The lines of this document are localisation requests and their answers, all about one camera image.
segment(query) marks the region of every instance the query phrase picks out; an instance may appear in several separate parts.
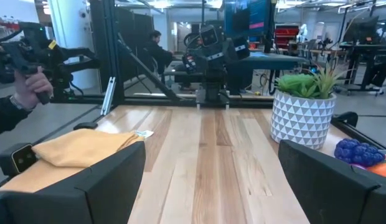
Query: green succulent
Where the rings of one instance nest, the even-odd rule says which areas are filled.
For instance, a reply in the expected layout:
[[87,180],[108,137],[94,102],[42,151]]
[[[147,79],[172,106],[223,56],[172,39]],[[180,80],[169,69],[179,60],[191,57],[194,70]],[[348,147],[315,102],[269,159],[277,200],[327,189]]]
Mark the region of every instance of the green succulent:
[[279,91],[292,96],[328,99],[337,79],[347,71],[337,72],[338,69],[331,68],[328,63],[326,64],[326,69],[318,65],[318,70],[319,73],[313,73],[308,70],[312,75],[283,75],[276,79],[276,87]]

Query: screen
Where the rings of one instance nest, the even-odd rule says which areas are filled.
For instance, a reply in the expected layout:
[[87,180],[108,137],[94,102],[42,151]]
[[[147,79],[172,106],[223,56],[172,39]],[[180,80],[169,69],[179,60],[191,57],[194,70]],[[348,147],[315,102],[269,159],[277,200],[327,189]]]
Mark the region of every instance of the screen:
[[267,31],[269,0],[225,0],[225,33],[229,37]]

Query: white paper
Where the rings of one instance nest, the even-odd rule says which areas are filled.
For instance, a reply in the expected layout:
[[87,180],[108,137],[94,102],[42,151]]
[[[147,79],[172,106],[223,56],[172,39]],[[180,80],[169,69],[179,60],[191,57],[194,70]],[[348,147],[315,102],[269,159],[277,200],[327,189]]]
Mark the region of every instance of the white paper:
[[150,137],[150,136],[152,136],[154,134],[154,132],[149,131],[149,130],[146,130],[146,131],[135,131],[135,133],[138,136],[144,137],[145,139]]

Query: black jacket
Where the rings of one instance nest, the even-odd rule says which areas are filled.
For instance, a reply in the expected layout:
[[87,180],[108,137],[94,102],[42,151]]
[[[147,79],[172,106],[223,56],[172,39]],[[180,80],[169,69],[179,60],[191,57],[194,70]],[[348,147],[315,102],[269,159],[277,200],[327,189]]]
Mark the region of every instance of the black jacket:
[[0,98],[0,134],[11,131],[30,112],[17,109],[10,101],[10,97]]
[[166,65],[172,61],[172,53],[162,49],[155,41],[150,40],[145,47],[157,63]]

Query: potted plant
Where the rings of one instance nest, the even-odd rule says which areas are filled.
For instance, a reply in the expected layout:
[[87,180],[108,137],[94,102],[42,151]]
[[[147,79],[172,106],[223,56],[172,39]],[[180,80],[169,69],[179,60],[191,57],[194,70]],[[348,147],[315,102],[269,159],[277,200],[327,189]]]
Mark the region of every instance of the potted plant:
[[289,139],[312,149],[323,147],[336,105],[332,90],[344,72],[329,64],[318,70],[276,80],[271,119],[271,136],[276,142]]

